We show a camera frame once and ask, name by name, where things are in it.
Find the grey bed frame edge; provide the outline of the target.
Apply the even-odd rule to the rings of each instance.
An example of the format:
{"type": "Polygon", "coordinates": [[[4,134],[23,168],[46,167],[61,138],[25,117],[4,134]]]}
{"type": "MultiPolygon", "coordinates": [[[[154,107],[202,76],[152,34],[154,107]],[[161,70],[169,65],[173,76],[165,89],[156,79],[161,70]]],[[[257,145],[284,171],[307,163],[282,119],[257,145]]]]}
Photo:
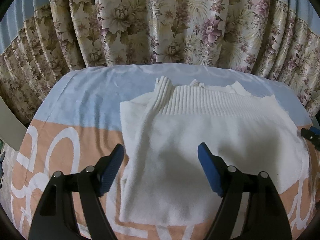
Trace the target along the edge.
{"type": "Polygon", "coordinates": [[[27,129],[2,98],[0,98],[0,126],[1,139],[14,150],[19,151],[27,129]]]}

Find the floral curtain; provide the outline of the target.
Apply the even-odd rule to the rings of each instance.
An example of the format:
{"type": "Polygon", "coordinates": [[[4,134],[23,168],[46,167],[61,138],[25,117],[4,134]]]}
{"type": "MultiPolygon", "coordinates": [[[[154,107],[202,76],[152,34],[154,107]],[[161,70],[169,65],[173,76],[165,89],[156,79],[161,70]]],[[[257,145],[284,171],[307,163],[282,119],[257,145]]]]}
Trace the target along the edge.
{"type": "Polygon", "coordinates": [[[68,72],[172,62],[279,81],[319,111],[309,0],[13,0],[1,20],[1,98],[23,124],[68,72]]]}

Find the white knit sweater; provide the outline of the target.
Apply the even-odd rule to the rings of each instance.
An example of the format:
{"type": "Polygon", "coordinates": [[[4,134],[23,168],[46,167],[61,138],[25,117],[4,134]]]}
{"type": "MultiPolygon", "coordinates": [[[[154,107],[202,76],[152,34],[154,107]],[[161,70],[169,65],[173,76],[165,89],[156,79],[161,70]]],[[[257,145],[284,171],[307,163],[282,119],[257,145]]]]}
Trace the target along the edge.
{"type": "Polygon", "coordinates": [[[122,102],[120,119],[129,158],[122,222],[183,226],[212,218],[220,198],[199,162],[201,143],[241,172],[267,172],[279,193],[308,175],[308,149],[288,113],[274,96],[252,96],[238,82],[175,86],[163,76],[153,92],[122,102]]]}

